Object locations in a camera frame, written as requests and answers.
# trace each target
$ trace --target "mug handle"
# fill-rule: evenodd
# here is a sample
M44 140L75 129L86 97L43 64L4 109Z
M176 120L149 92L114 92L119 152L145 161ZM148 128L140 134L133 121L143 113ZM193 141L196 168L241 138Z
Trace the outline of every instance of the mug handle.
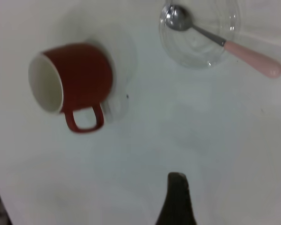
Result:
M77 127L77 125L75 123L73 112L65 112L67 126L70 128L70 130L72 130L74 133L84 134L84 133L94 132L94 131L100 129L104 124L104 116L103 116L101 106L100 106L100 104L97 104L97 105L94 105L92 108L93 108L95 116L96 116L96 125L93 128L88 128L88 129Z

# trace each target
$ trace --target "dark object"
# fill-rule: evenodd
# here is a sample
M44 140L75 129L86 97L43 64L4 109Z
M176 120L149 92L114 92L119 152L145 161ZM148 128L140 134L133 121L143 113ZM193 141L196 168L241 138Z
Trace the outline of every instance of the dark object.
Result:
M196 225L187 178L183 173L168 175L168 192L156 225Z

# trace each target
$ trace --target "spoon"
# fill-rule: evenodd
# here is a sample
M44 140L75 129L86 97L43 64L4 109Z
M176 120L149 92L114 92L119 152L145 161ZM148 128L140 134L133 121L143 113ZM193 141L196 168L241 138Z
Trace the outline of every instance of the spoon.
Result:
M182 6L171 5L169 7L165 17L165 24L170 29L176 31L186 31L190 28L194 28L197 32L224 47L226 51L240 58L265 76L270 78L278 78L281 76L280 62L232 41L227 41L218 35L196 26L192 22L190 13Z

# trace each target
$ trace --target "pink spoon handle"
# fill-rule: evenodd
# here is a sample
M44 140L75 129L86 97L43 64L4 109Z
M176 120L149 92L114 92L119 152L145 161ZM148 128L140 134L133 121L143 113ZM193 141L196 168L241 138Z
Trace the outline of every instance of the pink spoon handle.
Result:
M278 78L281 76L281 63L266 55L250 50L232 41L226 41L224 49L267 77Z

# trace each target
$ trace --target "clear glass bowl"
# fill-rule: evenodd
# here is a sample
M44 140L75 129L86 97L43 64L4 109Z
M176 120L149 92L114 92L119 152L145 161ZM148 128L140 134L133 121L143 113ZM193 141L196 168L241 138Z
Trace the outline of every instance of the clear glass bowl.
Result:
M192 68L209 68L219 63L224 48L194 29L171 30L165 25L170 5L188 9L197 26L233 41L240 28L237 0L167 0L159 20L159 34L167 54L177 63Z

